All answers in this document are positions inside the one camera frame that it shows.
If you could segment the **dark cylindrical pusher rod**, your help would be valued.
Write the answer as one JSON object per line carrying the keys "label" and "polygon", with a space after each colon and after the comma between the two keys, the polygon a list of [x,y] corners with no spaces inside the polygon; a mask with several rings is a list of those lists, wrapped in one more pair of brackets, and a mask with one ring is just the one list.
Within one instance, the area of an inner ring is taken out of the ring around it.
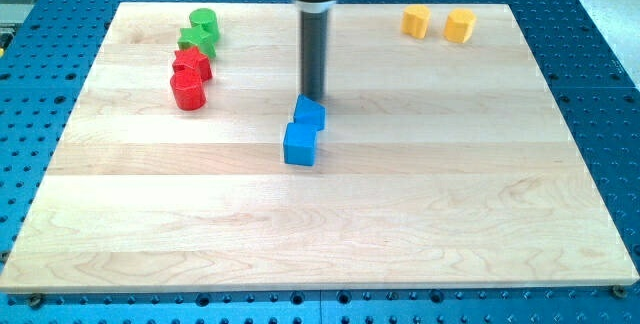
{"label": "dark cylindrical pusher rod", "polygon": [[335,3],[295,2],[300,11],[300,92],[314,101],[325,95],[328,18]]}

